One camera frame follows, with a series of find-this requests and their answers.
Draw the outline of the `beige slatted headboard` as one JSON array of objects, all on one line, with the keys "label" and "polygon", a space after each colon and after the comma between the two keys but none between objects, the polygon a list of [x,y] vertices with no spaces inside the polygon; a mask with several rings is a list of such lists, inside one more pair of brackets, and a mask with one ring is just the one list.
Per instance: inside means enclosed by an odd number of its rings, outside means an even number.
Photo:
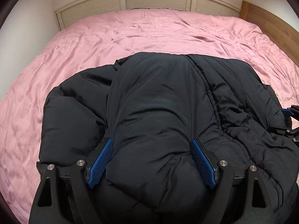
[{"label": "beige slatted headboard", "polygon": [[239,8],[222,0],[76,0],[55,14],[62,30],[86,17],[133,9],[171,9],[226,17],[240,14]]}]

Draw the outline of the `pink bed sheet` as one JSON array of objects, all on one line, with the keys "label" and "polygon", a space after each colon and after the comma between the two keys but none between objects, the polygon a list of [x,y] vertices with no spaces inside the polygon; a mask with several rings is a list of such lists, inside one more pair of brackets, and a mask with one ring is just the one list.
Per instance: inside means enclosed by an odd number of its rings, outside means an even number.
[{"label": "pink bed sheet", "polygon": [[40,180],[36,162],[50,90],[79,71],[138,52],[242,60],[283,107],[298,104],[298,67],[259,26],[242,19],[156,9],[81,19],[57,33],[1,100],[1,194],[20,223],[28,223]]}]

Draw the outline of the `black puffer down coat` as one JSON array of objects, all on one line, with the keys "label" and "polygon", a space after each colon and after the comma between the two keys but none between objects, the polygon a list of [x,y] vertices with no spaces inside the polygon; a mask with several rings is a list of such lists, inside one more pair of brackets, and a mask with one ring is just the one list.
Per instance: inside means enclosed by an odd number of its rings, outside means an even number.
[{"label": "black puffer down coat", "polygon": [[191,141],[233,167],[221,223],[298,223],[298,147],[272,87],[239,60],[137,53],[81,71],[48,94],[30,223],[82,223],[70,168],[105,139],[88,190],[101,223],[203,223],[214,198]]}]

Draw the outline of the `wooden bed side frame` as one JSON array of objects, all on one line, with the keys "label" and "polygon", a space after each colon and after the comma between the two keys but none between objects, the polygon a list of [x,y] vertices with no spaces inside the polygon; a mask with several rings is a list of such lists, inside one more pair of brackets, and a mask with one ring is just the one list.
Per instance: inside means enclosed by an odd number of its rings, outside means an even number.
[{"label": "wooden bed side frame", "polygon": [[257,25],[286,55],[298,64],[299,34],[292,26],[271,12],[242,1],[240,18]]}]

